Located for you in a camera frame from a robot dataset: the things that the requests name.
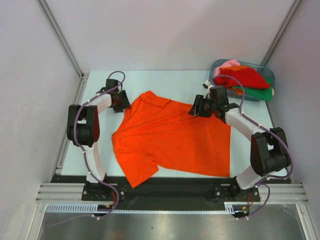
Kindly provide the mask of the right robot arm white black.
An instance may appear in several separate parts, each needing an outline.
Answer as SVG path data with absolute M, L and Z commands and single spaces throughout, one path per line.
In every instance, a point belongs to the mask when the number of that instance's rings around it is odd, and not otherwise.
M 293 163 L 285 131 L 280 128 L 266 128 L 247 116 L 240 104 L 230 103 L 223 86 L 209 89 L 209 96 L 197 94 L 188 112 L 195 117 L 209 118 L 212 115 L 235 128 L 250 141 L 250 166 L 235 177 L 230 188 L 231 196 L 242 201 L 249 189 L 257 187 L 269 178 L 288 179 L 293 172 Z

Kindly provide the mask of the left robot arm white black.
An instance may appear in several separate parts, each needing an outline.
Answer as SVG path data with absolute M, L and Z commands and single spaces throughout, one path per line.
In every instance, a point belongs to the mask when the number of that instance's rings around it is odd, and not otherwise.
M 98 150 L 99 115 L 108 108 L 114 113 L 123 113 L 130 106 L 127 93 L 123 89 L 123 81 L 107 79 L 105 86 L 93 98 L 82 105 L 72 104 L 68 107 L 67 139 L 80 148 L 87 169 L 86 181 L 97 183 L 93 194 L 100 200 L 110 196 L 111 188 L 103 183 L 107 174 Z

